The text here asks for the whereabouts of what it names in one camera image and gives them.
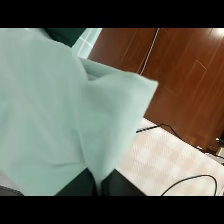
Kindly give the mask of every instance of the dark green object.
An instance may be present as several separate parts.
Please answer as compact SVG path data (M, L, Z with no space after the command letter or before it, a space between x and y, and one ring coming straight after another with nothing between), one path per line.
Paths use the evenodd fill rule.
M55 41L72 47L86 28L43 28Z

